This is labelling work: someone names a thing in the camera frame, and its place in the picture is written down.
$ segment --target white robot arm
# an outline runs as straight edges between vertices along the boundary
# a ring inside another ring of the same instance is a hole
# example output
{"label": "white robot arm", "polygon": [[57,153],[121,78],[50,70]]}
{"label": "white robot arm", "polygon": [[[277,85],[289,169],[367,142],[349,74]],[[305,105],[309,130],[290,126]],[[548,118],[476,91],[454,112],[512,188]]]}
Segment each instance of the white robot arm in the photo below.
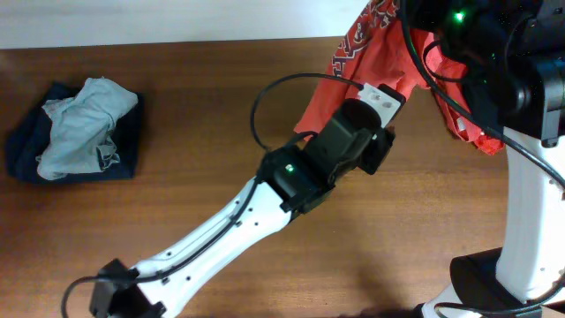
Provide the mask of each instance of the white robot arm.
{"label": "white robot arm", "polygon": [[389,87],[365,85],[303,150],[291,142],[267,154],[258,175],[224,209],[175,245],[129,270],[119,260],[104,267],[93,279],[91,314],[178,316],[243,251],[321,204],[343,174],[356,167],[374,174],[394,139],[385,127],[404,102]]}

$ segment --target navy blue cloth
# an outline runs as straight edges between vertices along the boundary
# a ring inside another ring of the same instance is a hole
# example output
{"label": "navy blue cloth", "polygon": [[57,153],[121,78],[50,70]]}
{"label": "navy blue cloth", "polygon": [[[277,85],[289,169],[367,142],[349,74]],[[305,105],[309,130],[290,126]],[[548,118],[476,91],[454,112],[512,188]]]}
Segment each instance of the navy blue cloth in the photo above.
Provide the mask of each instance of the navy blue cloth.
{"label": "navy blue cloth", "polygon": [[60,100],[75,96],[79,88],[70,88],[54,83],[43,99],[27,114],[8,136],[5,144],[6,168],[8,174],[18,180],[34,184],[69,184],[89,181],[130,179],[135,176],[138,164],[139,136],[143,122],[143,97],[138,96],[138,104],[116,123],[112,140],[117,146],[120,163],[112,164],[104,172],[69,174],[65,178],[48,181],[37,174],[39,163],[35,158],[49,145],[51,119],[41,108],[48,100]]}

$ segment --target gray cloth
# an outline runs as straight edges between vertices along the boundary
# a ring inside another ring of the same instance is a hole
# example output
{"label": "gray cloth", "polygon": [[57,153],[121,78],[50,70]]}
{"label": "gray cloth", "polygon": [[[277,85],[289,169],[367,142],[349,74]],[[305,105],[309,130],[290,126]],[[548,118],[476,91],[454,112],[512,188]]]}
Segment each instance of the gray cloth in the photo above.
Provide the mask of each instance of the gray cloth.
{"label": "gray cloth", "polygon": [[109,79],[87,79],[79,94],[47,101],[53,125],[50,143],[38,156],[37,173],[47,180],[67,174],[102,172],[119,163],[110,135],[116,121],[138,103],[138,97]]}

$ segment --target folded clothes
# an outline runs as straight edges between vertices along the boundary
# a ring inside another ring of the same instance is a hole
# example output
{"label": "folded clothes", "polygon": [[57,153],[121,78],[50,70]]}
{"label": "folded clothes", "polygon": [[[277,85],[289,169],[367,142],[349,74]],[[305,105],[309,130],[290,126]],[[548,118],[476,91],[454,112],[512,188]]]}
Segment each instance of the folded clothes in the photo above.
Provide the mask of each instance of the folded clothes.
{"label": "folded clothes", "polygon": [[133,178],[142,118],[142,96],[107,79],[55,83],[8,137],[8,173],[37,184]]}

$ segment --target wood grain surface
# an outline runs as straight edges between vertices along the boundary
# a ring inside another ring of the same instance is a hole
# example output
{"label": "wood grain surface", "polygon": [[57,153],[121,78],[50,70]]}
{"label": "wood grain surface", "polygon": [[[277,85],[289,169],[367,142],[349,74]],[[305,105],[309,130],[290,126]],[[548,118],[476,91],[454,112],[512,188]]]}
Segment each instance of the wood grain surface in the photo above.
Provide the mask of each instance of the wood grain surface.
{"label": "wood grain surface", "polygon": [[[53,80],[104,76],[147,98],[138,176],[26,185],[0,172],[0,316],[58,317],[64,288],[114,257],[132,265],[228,202],[261,157],[248,124],[255,95],[293,72],[324,72],[339,39],[0,51],[5,135]],[[257,122],[283,144],[315,89],[275,89]],[[215,276],[182,317],[321,317],[412,308],[448,284],[451,258],[502,245],[504,154],[455,140],[429,92],[415,90],[374,176],[353,171],[322,206]],[[87,317],[92,285],[72,295]]]}

